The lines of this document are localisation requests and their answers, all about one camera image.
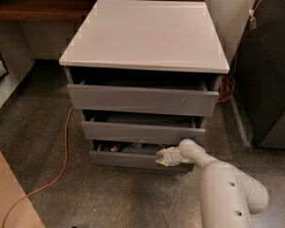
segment open drawer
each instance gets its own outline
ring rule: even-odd
[[[126,143],[179,144],[199,141],[205,132],[192,117],[119,112],[97,112],[82,127],[90,141]]]
[[[198,73],[70,68],[75,108],[210,117],[219,94]]]

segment concrete floor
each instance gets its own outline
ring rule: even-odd
[[[56,64],[39,62],[0,116],[0,149],[25,192],[53,181],[63,166],[71,102]],[[244,147],[230,103],[217,105],[207,131],[207,152],[269,191],[269,207],[252,216],[254,227],[285,227],[285,150]],[[30,198],[46,227],[201,227],[198,166],[188,174],[94,166],[77,111],[69,133],[65,174]]]

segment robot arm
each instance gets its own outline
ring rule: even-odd
[[[266,209],[267,189],[257,180],[219,161],[191,140],[183,140],[177,147],[161,150],[157,163],[165,166],[181,162],[195,162],[201,168],[200,206],[203,228],[252,227],[250,214]]]

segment orange cable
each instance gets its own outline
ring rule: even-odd
[[[41,188],[39,188],[39,189],[37,189],[37,190],[35,190],[35,191],[33,191],[33,192],[31,192],[31,193],[25,195],[24,197],[22,197],[22,198],[20,198],[18,201],[16,201],[16,202],[11,206],[11,208],[8,210],[8,212],[5,214],[4,219],[3,219],[3,222],[2,222],[2,225],[1,225],[1,228],[4,228],[4,227],[5,227],[6,221],[7,221],[7,219],[8,219],[8,216],[9,216],[11,210],[12,210],[18,203],[20,203],[22,200],[24,200],[24,199],[26,199],[26,198],[28,198],[28,197],[30,197],[30,196],[32,196],[32,195],[34,195],[34,194],[36,194],[36,193],[42,191],[42,190],[45,190],[46,188],[50,187],[52,184],[56,183],[56,182],[63,176],[63,174],[64,174],[64,172],[66,171],[66,168],[67,168],[67,156],[68,156],[68,150],[67,150],[67,129],[68,129],[69,119],[70,119],[70,116],[71,116],[73,110],[74,110],[74,107],[72,107],[72,108],[69,110],[68,116],[67,116],[67,119],[66,119],[66,128],[65,128],[65,163],[64,163],[64,167],[63,167],[63,169],[61,170],[60,174],[59,174],[58,177],[57,177],[54,181],[52,181],[51,183],[49,183],[49,184],[47,184],[47,185],[45,185],[45,186],[43,186],[43,187],[41,187]]]
[[[262,1],[264,0],[259,0],[258,3],[256,4],[255,9],[253,9],[253,13],[251,15],[251,17],[254,17],[257,11],[257,8],[259,7],[259,5],[262,3]],[[249,34],[249,31],[243,35],[243,37],[241,38],[241,40],[238,43],[237,46],[237,50],[236,50],[236,55],[235,55],[235,60],[234,60],[234,67],[232,69],[231,72],[229,72],[228,74],[225,74],[222,77],[220,86],[219,86],[219,97],[218,97],[218,102],[222,103],[222,102],[227,102],[229,101],[234,94],[235,88],[236,88],[236,82],[235,79],[233,77],[233,74],[236,71],[236,67],[237,67],[237,62],[238,62],[238,49],[240,44],[243,42],[243,40],[247,37],[247,35]]]

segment wooden shelf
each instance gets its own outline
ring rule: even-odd
[[[0,0],[0,20],[82,23],[96,1]]]

